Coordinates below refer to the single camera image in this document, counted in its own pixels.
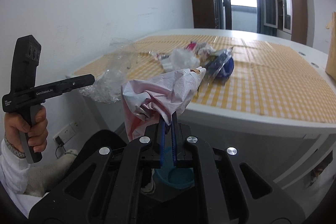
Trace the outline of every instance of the yellow and white checkered tablecloth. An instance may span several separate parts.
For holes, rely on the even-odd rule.
[[[149,51],[169,53],[191,41],[208,42],[215,49],[234,47],[235,69],[224,85],[215,80],[200,89],[192,102],[259,115],[311,122],[336,123],[336,95],[326,81],[298,53],[264,41],[205,35],[147,37],[134,43],[139,52],[128,79],[149,79],[164,73]],[[112,54],[81,68],[75,75],[101,75]]]

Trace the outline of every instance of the metal watch band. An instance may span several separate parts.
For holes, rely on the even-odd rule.
[[[6,135],[4,136],[4,141],[5,141],[5,144],[6,146],[8,147],[8,149],[15,155],[17,156],[18,158],[20,159],[24,159],[26,157],[26,154],[25,153],[22,153],[20,152],[19,150],[17,150],[13,145],[11,145],[7,138],[6,138]]]

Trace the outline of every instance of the hand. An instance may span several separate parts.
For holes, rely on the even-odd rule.
[[[5,134],[8,142],[20,152],[24,152],[21,145],[19,131],[28,132],[28,145],[33,146],[34,152],[42,152],[47,146],[47,113],[42,107],[35,116],[36,125],[30,125],[18,113],[5,114]]]

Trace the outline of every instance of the metal pivot cap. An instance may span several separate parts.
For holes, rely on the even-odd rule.
[[[189,136],[187,138],[188,143],[196,143],[197,141],[198,141],[198,139],[195,136]]]
[[[99,149],[100,155],[107,155],[108,153],[110,153],[110,149],[108,147],[102,147]]]
[[[237,154],[237,149],[234,147],[229,147],[226,152],[230,155],[236,155]]]
[[[143,136],[140,138],[140,143],[149,143],[151,141],[150,137]]]

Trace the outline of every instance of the finger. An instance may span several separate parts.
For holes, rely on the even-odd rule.
[[[42,108],[35,115],[35,122],[42,122],[46,118],[47,118],[47,112],[45,110],[45,107],[42,106]]]
[[[42,122],[37,123],[28,132],[28,137],[39,136],[41,135],[44,130],[47,128],[48,120],[45,119]]]
[[[30,130],[30,125],[18,113],[10,113],[7,116],[6,123],[8,126],[17,128],[22,132],[28,132]]]
[[[45,142],[45,140],[47,139],[47,136],[48,136],[48,130],[44,130],[44,132],[41,135],[30,137],[29,140],[28,140],[28,145],[29,146],[42,145]]]
[[[47,140],[45,140],[44,143],[41,145],[34,146],[33,149],[34,149],[34,152],[37,153],[37,152],[43,152],[46,147],[47,147]]]

